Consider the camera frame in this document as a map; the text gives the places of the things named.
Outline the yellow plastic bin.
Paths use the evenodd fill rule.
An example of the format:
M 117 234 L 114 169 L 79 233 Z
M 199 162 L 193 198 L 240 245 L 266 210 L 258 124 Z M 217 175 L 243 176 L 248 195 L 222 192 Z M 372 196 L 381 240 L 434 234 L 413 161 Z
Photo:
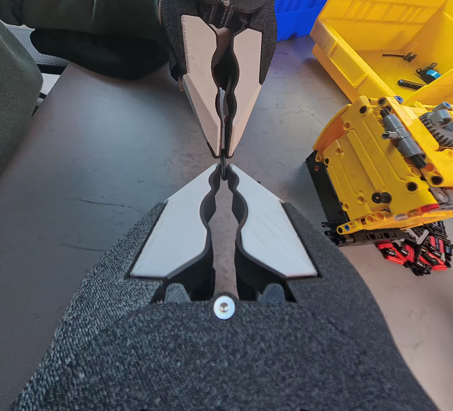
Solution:
M 452 104 L 453 0 L 328 0 L 310 36 L 313 55 L 350 101 L 398 95 L 406 103 Z M 384 53 L 416 53 L 411 63 Z M 416 73 L 437 62 L 441 77 Z M 399 79 L 425 84 L 414 91 Z

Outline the pile of black red pins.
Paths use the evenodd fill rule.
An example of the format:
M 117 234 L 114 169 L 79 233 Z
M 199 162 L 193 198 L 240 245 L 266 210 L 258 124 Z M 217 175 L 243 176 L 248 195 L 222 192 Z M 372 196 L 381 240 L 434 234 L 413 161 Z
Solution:
M 452 267 L 452 242 L 444 221 L 407 229 L 405 238 L 376 242 L 382 256 L 402 265 L 416 276 L 446 271 Z

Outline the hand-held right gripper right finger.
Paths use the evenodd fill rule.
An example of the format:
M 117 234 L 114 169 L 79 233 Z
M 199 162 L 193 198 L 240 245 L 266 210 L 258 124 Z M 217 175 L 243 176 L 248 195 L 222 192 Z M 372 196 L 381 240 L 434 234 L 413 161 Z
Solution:
M 236 288 L 242 301 L 296 301 L 289 283 L 316 278 L 285 203 L 237 166 L 228 166 L 235 236 Z

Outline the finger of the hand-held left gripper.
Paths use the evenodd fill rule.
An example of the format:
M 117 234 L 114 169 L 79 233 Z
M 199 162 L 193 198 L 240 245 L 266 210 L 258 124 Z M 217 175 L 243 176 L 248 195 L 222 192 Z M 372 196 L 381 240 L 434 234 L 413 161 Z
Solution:
M 212 59 L 217 50 L 216 28 L 197 16 L 181 16 L 186 72 L 182 77 L 184 91 L 198 119 L 214 158 L 220 157 L 222 144 L 221 118 L 216 107 L 219 87 L 212 74 Z
M 234 154 L 261 90 L 261 41 L 261 32 L 245 29 L 237 33 L 231 42 L 233 68 L 226 95 L 229 113 L 225 125 L 228 158 Z

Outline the black mesh office chair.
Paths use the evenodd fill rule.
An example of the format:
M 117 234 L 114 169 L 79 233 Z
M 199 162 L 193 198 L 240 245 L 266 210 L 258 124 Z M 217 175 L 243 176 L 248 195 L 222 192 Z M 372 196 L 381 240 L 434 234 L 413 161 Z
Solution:
M 69 64 L 69 61 L 51 55 L 49 52 L 38 51 L 38 46 L 35 46 L 32 41 L 38 40 L 37 30 L 28 27 L 19 27 L 5 24 L 8 30 L 19 40 L 19 42 L 25 47 L 27 52 L 31 55 L 32 59 L 37 64 L 43 78 L 42 88 L 39 97 L 36 101 L 36 106 L 33 110 L 32 117 L 36 113 L 37 109 L 44 102 L 48 95 L 46 84 L 44 83 L 43 75 L 50 74 L 60 76 Z

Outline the long black lego beam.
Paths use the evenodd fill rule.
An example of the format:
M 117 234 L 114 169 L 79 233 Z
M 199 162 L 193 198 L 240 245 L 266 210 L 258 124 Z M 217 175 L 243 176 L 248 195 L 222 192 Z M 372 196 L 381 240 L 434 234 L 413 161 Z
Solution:
M 429 69 L 434 69 L 436 68 L 436 66 L 438 65 L 437 62 L 434 62 L 434 63 L 431 63 L 429 66 L 426 66 L 425 68 L 421 69 L 421 68 L 418 68 L 416 69 L 416 73 L 419 75 L 419 77 L 423 80 L 423 82 L 425 82 L 426 84 L 429 84 L 426 80 L 426 71 L 429 70 Z

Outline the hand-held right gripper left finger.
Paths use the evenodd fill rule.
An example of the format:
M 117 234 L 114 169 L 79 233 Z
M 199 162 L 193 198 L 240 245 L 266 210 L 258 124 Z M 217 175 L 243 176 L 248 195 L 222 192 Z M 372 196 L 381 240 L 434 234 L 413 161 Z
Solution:
M 212 236 L 221 165 L 214 164 L 164 203 L 130 270 L 131 278 L 162 281 L 158 299 L 172 283 L 184 286 L 194 301 L 214 294 Z

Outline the yellow lego robot model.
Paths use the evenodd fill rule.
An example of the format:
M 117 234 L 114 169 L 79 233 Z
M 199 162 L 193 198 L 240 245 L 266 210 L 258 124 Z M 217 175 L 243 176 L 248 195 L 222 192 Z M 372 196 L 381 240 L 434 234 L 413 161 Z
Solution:
M 452 218 L 453 132 L 448 102 L 359 97 L 324 127 L 306 164 L 338 246 L 403 237 Z

